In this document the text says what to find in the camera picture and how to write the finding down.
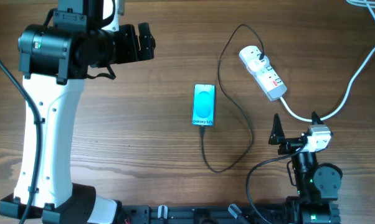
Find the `blue screen Galaxy smartphone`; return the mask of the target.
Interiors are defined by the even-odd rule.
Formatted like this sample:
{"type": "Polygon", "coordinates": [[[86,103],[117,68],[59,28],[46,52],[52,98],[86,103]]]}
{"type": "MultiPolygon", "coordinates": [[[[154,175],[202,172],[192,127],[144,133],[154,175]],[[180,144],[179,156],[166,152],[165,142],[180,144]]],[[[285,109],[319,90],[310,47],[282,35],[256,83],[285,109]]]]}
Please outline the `blue screen Galaxy smartphone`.
{"type": "Polygon", "coordinates": [[[215,117],[216,87],[211,84],[195,84],[192,106],[192,124],[213,126],[215,117]]]}

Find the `white USB charger plug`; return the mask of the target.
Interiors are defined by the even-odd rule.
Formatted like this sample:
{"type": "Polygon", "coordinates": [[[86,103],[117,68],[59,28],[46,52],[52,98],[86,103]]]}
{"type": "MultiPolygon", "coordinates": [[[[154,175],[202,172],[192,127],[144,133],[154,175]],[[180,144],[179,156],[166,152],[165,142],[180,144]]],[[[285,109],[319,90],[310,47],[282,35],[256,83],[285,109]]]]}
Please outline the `white USB charger plug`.
{"type": "Polygon", "coordinates": [[[261,51],[257,46],[249,45],[239,52],[239,57],[251,75],[256,75],[270,65],[267,56],[260,59],[261,51]]]}

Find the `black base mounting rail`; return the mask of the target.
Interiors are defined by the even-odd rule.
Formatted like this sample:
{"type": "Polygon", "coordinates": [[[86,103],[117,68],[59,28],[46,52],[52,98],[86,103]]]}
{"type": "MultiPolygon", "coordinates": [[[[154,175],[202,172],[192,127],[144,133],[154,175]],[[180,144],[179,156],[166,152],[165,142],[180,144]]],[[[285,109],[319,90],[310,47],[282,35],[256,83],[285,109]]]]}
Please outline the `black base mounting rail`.
{"type": "Polygon", "coordinates": [[[262,207],[258,215],[251,207],[239,208],[242,212],[241,218],[234,217],[227,206],[223,207],[159,207],[149,206],[123,206],[118,223],[131,224],[200,224],[200,223],[287,223],[288,215],[284,208],[279,205],[262,207]]]}

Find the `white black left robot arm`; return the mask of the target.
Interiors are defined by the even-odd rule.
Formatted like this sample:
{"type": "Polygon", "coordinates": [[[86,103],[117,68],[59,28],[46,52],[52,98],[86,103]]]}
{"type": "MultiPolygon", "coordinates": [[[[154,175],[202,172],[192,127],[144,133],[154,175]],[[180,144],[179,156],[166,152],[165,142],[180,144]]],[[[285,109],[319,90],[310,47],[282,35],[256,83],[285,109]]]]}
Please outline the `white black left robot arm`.
{"type": "Polygon", "coordinates": [[[147,23],[119,25],[123,1],[59,1],[43,24],[18,40],[16,88],[26,101],[21,173],[0,215],[43,223],[129,223],[120,201],[72,182],[75,114],[89,68],[115,79],[112,65],[151,60],[156,42],[147,23]]]}

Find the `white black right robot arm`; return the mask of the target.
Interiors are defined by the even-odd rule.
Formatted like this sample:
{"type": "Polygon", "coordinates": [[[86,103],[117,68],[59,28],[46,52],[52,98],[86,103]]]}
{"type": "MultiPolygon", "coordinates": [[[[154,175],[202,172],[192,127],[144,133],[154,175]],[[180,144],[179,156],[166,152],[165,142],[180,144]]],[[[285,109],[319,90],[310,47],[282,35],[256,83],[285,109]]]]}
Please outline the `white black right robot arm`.
{"type": "Polygon", "coordinates": [[[278,114],[274,115],[268,143],[278,146],[278,154],[288,156],[298,196],[287,198],[294,223],[341,223],[339,208],[333,202],[343,178],[342,170],[330,163],[320,164],[316,154],[324,151],[333,133],[319,116],[311,114],[311,125],[297,138],[286,138],[278,114]]]}

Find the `white power extension strip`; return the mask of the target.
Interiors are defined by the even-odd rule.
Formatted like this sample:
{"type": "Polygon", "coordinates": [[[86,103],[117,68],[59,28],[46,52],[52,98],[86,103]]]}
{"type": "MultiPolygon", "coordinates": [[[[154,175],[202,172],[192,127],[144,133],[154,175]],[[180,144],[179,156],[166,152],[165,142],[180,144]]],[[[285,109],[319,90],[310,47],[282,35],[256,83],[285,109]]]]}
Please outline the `white power extension strip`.
{"type": "Polygon", "coordinates": [[[270,101],[278,100],[287,92],[287,86],[270,65],[256,72],[254,78],[270,101]]]}

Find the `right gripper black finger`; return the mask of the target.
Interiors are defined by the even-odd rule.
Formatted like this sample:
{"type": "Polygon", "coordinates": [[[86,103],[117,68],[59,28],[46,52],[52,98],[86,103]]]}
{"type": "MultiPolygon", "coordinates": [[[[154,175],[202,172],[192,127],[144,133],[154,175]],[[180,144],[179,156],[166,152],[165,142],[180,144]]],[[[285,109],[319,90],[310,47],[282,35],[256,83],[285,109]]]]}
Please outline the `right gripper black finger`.
{"type": "Polygon", "coordinates": [[[276,113],[273,117],[273,126],[268,143],[270,145],[279,145],[285,143],[285,135],[278,113],[276,113]]]}
{"type": "Polygon", "coordinates": [[[324,122],[322,122],[321,118],[318,116],[318,114],[315,111],[312,112],[311,114],[311,124],[312,125],[324,124],[324,122]]]}

